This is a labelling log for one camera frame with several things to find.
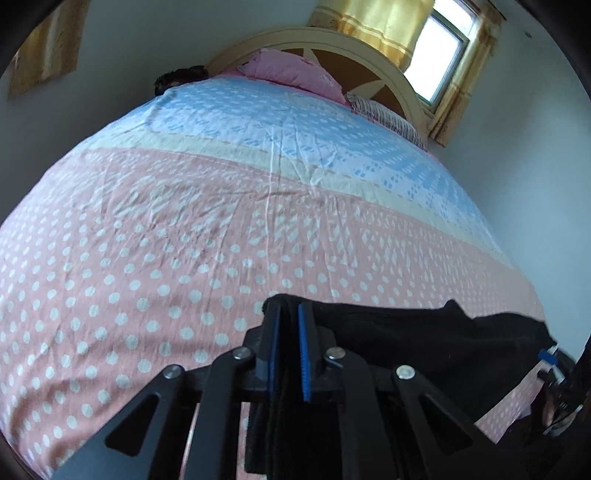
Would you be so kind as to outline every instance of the pink pillow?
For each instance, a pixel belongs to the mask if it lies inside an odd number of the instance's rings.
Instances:
[[[244,67],[249,78],[289,85],[348,106],[343,89],[324,68],[286,51],[262,48]]]

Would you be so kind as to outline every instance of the wooden headboard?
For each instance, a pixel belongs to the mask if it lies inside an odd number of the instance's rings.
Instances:
[[[357,38],[315,27],[285,28],[246,38],[216,55],[211,76],[246,63],[261,48],[276,48],[324,67],[345,92],[371,98],[411,122],[427,142],[427,124],[406,77],[383,54]]]

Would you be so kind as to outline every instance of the brown curtain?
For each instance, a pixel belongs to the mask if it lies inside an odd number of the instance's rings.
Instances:
[[[480,9],[474,35],[429,127],[429,136],[446,146],[472,98],[486,62],[493,55],[504,18],[490,3]]]
[[[363,40],[404,72],[434,3],[435,0],[320,0],[309,25]]]
[[[9,95],[76,70],[90,0],[66,0],[31,32],[18,50]]]

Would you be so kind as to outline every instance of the polka dot bedspread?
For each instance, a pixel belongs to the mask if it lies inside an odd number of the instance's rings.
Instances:
[[[277,292],[543,318],[424,152],[328,100],[215,78],[83,141],[2,225],[4,436],[51,477],[166,365],[240,345]],[[536,372],[477,422],[494,441]]]

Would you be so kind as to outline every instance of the pillow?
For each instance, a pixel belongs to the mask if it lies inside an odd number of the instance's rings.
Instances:
[[[349,106],[343,89],[321,66],[286,51],[262,48],[243,68],[249,78],[297,87]]]
[[[396,114],[381,103],[368,98],[363,98],[354,93],[347,93],[347,99],[355,113],[363,115],[380,125],[396,132],[401,137],[415,144],[421,150],[427,151],[427,146],[418,134],[417,129],[400,115]]]

